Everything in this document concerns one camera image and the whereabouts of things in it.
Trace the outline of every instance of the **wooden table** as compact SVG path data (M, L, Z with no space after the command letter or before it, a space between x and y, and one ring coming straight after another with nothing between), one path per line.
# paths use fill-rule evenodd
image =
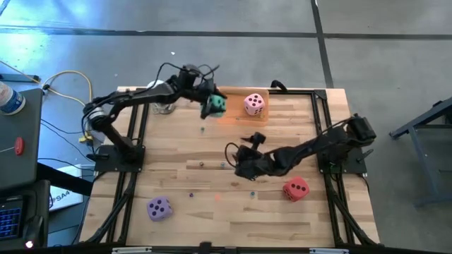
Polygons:
M344 89L326 91L333 123L349 117ZM225 145L243 143L240 138L255 131L267 136L259 148L262 152L298 145L315 137L309 97L271 95L269 109L266 127L220 125L209 118L203 121L199 118L199 104L185 99L177 102L170 115L150 111L144 140L145 165L138 175L127 244L198 246L201 241L212 241L214 246L333 246L325 185L315 156L303 159L287 176L262 176L254 182L235 176L227 163L224 169L221 167L221 162L225 162ZM114 123L122 135L126 135L130 113L131 108L124 109ZM282 192L284 183L294 176L304 178L311 190L298 202L290 202ZM94 183L81 240L92 236L111 211L117 179L118 173L106 173ZM369 237L378 242L363 179L344 175L344 183L351 214ZM160 195L168 197L174 214L163 222L152 222L146 203ZM121 212L118 216L116 237L122 215ZM345 239L341 216L339 222Z

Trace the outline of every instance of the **red button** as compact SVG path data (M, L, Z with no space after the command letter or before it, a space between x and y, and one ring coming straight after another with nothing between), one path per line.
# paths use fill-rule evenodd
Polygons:
M14 152L16 152L17 156L21 156L23 154L23 150L25 148L25 142L23 138L16 138L16 142L14 143Z

